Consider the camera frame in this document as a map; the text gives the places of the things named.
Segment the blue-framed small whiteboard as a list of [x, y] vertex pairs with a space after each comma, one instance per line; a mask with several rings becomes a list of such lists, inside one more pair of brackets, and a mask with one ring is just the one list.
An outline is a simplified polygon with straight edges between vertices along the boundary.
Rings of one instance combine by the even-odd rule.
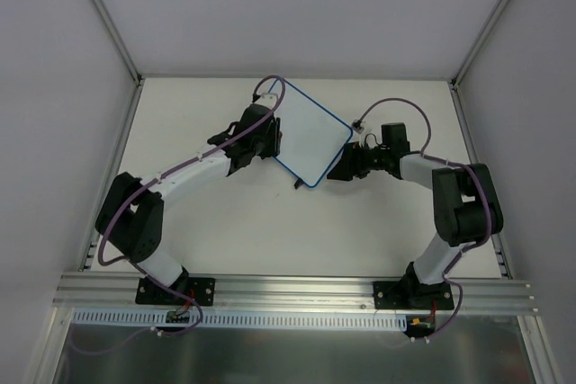
[[289, 81], [275, 80], [268, 88], [284, 94], [275, 116], [282, 132], [275, 160], [297, 180], [315, 188], [337, 161], [353, 131], [342, 119]]

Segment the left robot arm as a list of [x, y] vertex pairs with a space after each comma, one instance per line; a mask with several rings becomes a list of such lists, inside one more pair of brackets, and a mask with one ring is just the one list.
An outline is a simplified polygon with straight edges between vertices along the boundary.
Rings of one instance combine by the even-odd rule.
[[166, 210], [200, 187], [247, 167], [256, 156], [278, 156], [280, 141], [280, 119], [271, 108], [252, 103], [192, 160], [149, 178], [117, 175], [94, 228], [122, 259], [157, 283], [156, 293], [166, 303], [187, 301], [193, 296], [190, 273], [162, 247]]

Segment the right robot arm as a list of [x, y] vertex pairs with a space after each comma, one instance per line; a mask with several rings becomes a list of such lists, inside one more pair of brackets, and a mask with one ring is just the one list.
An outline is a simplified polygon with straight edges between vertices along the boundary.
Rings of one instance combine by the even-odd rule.
[[384, 171], [432, 191], [435, 235], [399, 281], [388, 288], [379, 282], [373, 285], [374, 305], [440, 307], [451, 300], [449, 273], [467, 252], [483, 246], [503, 228], [490, 170], [485, 164], [457, 164], [412, 150], [402, 123], [384, 124], [381, 133], [382, 142], [373, 147], [358, 141], [345, 144], [327, 178], [350, 182]]

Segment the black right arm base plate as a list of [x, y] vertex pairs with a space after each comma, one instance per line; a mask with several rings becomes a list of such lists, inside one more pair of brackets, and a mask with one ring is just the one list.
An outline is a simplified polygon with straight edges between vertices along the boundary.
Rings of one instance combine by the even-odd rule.
[[436, 307], [437, 310], [448, 311], [455, 308], [450, 285], [446, 282], [406, 288], [400, 281], [374, 281], [372, 286], [373, 303], [378, 310], [425, 310]]

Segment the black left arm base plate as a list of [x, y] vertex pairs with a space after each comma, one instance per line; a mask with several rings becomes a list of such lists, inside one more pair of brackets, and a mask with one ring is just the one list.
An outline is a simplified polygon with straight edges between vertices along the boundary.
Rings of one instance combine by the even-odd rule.
[[152, 306], [182, 306], [189, 299], [193, 299], [202, 307], [211, 307], [216, 292], [216, 280], [186, 274], [180, 276], [168, 288], [169, 290], [162, 288], [149, 277], [140, 278], [135, 303]]

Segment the aluminium corner frame post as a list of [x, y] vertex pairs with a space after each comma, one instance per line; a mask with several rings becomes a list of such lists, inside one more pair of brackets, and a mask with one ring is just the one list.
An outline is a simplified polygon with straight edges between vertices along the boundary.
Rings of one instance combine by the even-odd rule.
[[104, 0], [89, 0], [93, 6], [95, 13], [97, 14], [100, 22], [102, 23], [105, 31], [107, 32], [112, 44], [120, 56], [121, 61], [130, 76], [130, 79], [136, 85], [139, 85], [142, 80], [142, 75], [139, 72], [136, 63], [133, 60], [113, 18], [112, 15], [105, 4]]

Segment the aluminium front rail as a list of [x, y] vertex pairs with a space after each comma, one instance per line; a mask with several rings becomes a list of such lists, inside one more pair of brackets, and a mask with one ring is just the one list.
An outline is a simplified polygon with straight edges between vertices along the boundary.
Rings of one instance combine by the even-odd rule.
[[[362, 277], [216, 275], [214, 309], [238, 311], [374, 311], [373, 280]], [[140, 277], [134, 272], [64, 272], [54, 307], [132, 307]], [[508, 279], [463, 279], [464, 315], [537, 316], [531, 284]]]

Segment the right aluminium frame post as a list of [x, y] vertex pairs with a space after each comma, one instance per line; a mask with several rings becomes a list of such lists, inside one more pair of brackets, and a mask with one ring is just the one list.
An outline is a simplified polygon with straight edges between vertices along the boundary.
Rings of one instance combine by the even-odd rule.
[[482, 48], [487, 43], [488, 38], [493, 33], [496, 25], [507, 10], [511, 1], [512, 0], [497, 0], [495, 5], [491, 8], [489, 15], [481, 26], [481, 29], [474, 39], [472, 46], [467, 51], [461, 65], [450, 81], [450, 85], [452, 87], [457, 87], [463, 82], [465, 76], [472, 67], [474, 60], [479, 56]]

